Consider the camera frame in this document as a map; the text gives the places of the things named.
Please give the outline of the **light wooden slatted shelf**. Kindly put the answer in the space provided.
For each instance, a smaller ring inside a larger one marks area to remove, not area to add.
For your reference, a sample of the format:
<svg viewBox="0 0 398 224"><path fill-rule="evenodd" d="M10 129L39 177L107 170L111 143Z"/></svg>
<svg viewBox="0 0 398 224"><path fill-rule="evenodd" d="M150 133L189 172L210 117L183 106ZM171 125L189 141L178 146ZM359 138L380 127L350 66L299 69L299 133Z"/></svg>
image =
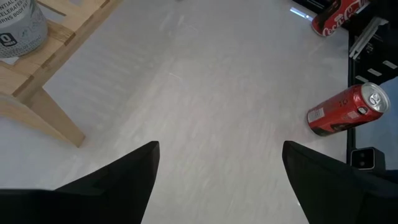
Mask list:
<svg viewBox="0 0 398 224"><path fill-rule="evenodd" d="M85 135L43 86L122 0L37 0L64 16L48 21L47 41L12 65L0 61L0 115L80 147Z"/></svg>

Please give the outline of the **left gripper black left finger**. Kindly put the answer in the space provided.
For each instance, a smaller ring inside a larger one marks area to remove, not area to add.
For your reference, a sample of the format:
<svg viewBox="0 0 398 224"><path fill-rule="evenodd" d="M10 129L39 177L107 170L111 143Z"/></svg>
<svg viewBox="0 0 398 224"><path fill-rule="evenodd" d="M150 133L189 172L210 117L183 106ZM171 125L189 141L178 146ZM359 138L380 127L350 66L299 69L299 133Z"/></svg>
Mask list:
<svg viewBox="0 0 398 224"><path fill-rule="evenodd" d="M141 224L159 161L151 141L55 190L0 189L0 224Z"/></svg>

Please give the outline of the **black metal table frame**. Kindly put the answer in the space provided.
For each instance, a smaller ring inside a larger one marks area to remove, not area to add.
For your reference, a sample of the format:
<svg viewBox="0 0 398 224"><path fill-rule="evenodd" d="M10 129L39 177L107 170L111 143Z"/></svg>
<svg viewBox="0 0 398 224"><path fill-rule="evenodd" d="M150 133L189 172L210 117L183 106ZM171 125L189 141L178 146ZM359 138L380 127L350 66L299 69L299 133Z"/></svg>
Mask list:
<svg viewBox="0 0 398 224"><path fill-rule="evenodd" d="M316 16L334 2L294 1ZM347 88L371 82L391 102L379 119L342 131L347 134L346 162L353 150L375 147L384 153L386 168L398 170L398 0L371 0L341 27L349 32Z"/></svg>

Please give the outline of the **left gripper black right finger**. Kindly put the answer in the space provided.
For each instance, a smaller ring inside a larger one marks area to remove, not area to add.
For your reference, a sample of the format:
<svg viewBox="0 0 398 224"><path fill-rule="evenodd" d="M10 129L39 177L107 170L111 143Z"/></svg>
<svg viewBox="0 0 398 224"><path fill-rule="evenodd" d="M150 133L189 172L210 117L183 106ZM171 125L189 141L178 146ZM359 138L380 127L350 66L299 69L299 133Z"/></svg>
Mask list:
<svg viewBox="0 0 398 224"><path fill-rule="evenodd" d="M294 141L284 142L282 160L309 224L398 224L398 180Z"/></svg>

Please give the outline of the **slim silver energy drink can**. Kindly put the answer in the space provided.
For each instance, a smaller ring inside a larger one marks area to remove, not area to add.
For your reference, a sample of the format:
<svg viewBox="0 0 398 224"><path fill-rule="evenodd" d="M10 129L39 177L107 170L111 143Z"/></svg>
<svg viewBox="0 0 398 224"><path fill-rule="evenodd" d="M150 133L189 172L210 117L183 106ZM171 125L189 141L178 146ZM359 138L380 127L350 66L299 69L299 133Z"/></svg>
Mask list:
<svg viewBox="0 0 398 224"><path fill-rule="evenodd" d="M36 0L0 0L0 58L28 54L47 40L47 33Z"/></svg>

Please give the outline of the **red and black Coca-Cola can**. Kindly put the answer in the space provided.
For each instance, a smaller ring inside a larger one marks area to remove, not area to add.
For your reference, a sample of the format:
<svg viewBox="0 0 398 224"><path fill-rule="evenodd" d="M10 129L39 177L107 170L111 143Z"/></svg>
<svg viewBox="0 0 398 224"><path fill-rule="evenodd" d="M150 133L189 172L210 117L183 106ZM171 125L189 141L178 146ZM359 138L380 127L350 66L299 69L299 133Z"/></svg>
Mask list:
<svg viewBox="0 0 398 224"><path fill-rule="evenodd" d="M375 121L390 107L386 92L367 82L353 85L310 109L307 123L315 134L329 136Z"/></svg>
<svg viewBox="0 0 398 224"><path fill-rule="evenodd" d="M356 12L371 0L334 0L331 6L315 16L312 20L312 29L322 37L332 35Z"/></svg>

